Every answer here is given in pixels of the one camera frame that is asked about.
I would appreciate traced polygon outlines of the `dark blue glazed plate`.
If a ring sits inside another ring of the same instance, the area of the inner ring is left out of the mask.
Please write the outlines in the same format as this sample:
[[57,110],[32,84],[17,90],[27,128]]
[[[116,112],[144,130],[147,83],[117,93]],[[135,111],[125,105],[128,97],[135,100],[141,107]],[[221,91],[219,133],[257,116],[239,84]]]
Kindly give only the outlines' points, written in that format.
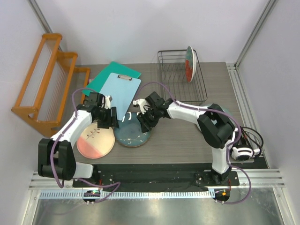
[[151,132],[142,132],[141,124],[137,118],[139,112],[127,112],[118,121],[118,128],[114,129],[115,139],[123,146],[136,148],[144,145],[151,137]]

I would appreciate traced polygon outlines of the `pink cream plate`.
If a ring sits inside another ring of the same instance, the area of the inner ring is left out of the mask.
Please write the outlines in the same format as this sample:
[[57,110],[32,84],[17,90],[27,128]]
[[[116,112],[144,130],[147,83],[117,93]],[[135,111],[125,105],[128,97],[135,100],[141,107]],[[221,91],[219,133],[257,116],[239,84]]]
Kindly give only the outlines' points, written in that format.
[[104,157],[112,150],[114,144],[113,129],[98,128],[96,122],[85,128],[76,142],[80,154],[89,159]]

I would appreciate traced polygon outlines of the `red teal floral plate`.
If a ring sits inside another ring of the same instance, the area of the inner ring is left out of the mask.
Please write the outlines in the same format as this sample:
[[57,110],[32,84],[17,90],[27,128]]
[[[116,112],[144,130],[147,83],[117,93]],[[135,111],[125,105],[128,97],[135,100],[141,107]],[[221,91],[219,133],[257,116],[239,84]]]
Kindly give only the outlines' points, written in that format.
[[187,47],[185,56],[185,72],[187,82],[192,82],[196,72],[196,55],[191,46]]

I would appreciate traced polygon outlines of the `light blue plate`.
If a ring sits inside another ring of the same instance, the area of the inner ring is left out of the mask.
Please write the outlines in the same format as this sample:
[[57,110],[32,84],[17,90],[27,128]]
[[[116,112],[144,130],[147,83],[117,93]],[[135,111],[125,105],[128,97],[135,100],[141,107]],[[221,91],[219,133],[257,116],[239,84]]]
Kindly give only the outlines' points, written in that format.
[[225,107],[219,105],[219,104],[204,104],[202,107],[207,107],[213,110],[223,111],[225,114],[230,115],[231,117],[233,114]]

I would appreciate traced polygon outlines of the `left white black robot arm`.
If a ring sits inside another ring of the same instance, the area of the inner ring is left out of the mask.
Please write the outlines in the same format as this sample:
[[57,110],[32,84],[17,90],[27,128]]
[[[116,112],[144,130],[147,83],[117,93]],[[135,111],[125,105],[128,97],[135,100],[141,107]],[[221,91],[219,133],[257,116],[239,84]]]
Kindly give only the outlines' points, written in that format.
[[89,187],[95,187],[100,181],[99,174],[94,172],[93,165],[76,162],[73,151],[84,129],[94,121],[99,128],[117,128],[117,108],[79,104],[57,134],[40,140],[37,163],[39,176],[58,180],[83,178]]

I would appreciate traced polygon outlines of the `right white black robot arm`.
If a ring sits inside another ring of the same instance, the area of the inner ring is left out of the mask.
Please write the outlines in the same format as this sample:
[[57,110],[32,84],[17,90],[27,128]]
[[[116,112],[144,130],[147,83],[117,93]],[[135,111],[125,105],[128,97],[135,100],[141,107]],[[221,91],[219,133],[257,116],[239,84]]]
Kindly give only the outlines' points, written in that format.
[[231,171],[228,152],[236,137],[237,127],[219,105],[189,105],[171,98],[164,100],[153,92],[145,99],[134,100],[133,106],[139,107],[141,111],[137,119],[144,133],[151,131],[160,118],[179,119],[196,124],[212,150],[212,181],[217,185],[228,181]]

